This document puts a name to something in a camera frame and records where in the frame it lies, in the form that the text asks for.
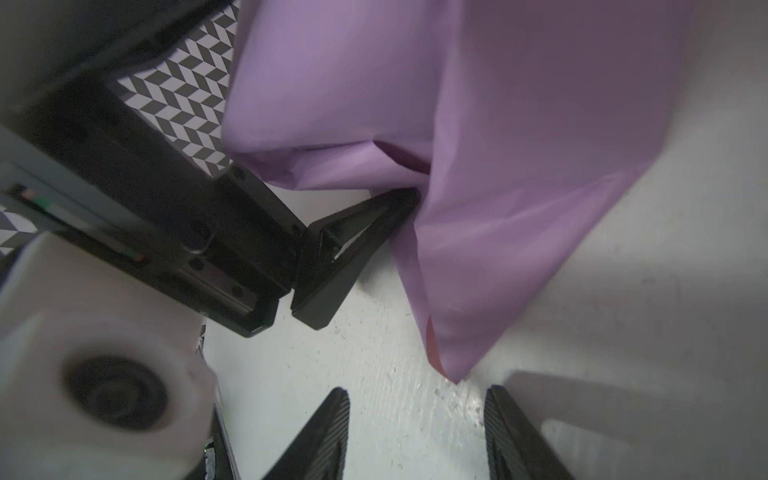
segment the patterned floor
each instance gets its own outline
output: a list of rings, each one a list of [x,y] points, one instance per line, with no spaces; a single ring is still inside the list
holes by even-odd
[[[229,88],[240,0],[195,28],[156,68],[119,80],[122,101],[202,171],[213,175],[231,162],[221,152],[221,118]],[[37,229],[0,206],[0,257],[31,239]]]

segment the scratched surface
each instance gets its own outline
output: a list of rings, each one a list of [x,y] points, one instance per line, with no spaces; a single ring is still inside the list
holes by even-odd
[[[386,250],[322,331],[290,299],[252,339],[209,326],[242,477],[343,386],[345,478],[487,478],[482,395],[501,383],[579,480],[765,478],[765,25],[759,0],[702,8],[659,161],[459,385],[427,364]],[[280,195],[305,221],[363,198]]]

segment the black circular cap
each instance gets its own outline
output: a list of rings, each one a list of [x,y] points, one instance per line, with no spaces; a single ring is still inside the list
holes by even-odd
[[[157,375],[121,357],[85,360],[67,371],[65,384],[83,410],[124,429],[149,429],[168,405],[165,386]]]

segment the white table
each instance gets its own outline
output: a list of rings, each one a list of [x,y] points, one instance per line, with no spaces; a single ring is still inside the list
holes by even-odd
[[[334,386],[345,478],[488,477],[482,403],[507,386],[579,480],[768,475],[768,8],[697,17],[664,152],[458,385],[432,370],[388,251],[324,330],[280,304],[205,353],[243,479]],[[280,196],[310,222],[361,192]]]

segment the purple fabric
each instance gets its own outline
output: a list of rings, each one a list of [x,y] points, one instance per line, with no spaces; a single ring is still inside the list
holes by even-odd
[[[223,142],[281,187],[422,188],[392,251],[458,382],[654,160],[693,6],[265,0]]]

